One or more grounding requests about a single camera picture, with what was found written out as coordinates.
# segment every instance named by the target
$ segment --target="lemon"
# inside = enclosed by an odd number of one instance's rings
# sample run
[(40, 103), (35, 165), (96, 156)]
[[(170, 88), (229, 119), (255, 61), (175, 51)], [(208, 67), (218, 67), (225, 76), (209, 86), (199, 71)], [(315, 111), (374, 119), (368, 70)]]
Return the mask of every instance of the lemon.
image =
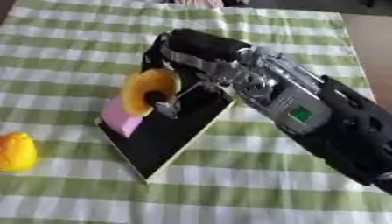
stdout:
[(36, 161), (37, 149), (27, 133), (18, 131), (0, 136), (0, 171), (25, 171)]

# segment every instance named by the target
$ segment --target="pink sponge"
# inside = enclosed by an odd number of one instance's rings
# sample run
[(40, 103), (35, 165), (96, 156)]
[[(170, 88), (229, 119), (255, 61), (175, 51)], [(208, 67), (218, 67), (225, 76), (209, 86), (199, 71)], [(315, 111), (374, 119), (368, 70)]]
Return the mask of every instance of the pink sponge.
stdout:
[(123, 111), (121, 96), (117, 96), (105, 104), (101, 117), (112, 130), (125, 137), (129, 137), (143, 120), (141, 116), (132, 116)]

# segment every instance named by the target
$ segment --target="wooden surface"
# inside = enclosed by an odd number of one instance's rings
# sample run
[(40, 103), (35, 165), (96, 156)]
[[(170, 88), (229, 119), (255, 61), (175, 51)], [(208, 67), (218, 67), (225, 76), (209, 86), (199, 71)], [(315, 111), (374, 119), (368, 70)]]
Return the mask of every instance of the wooden surface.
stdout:
[[(0, 24), (13, 3), (0, 0)], [(342, 17), (376, 100), (392, 112), (392, 17)]]

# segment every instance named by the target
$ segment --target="white and green tablecloth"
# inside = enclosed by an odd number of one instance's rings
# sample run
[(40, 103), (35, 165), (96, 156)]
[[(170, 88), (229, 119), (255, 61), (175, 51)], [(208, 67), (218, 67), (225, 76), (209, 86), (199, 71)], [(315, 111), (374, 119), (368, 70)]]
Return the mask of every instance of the white and green tablecloth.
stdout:
[(241, 102), (139, 182), (93, 120), (154, 38), (185, 27), (288, 53), (371, 96), (339, 14), (18, 0), (0, 27), (0, 134), (32, 134), (39, 161), (0, 173), (0, 223), (392, 223), (390, 196), (328, 168)]

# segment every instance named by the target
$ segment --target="green striped tablecloth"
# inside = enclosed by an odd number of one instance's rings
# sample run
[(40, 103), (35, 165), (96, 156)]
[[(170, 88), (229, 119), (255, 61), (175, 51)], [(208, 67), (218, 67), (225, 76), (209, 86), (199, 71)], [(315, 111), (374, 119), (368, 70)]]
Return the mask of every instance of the green striped tablecloth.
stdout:
[(339, 14), (126, 0), (19, 0), (0, 29), (0, 133), (37, 140), (0, 174), (0, 223), (391, 223), (392, 200), (237, 103), (150, 185), (94, 125), (160, 32), (190, 27), (288, 53), (371, 96)]

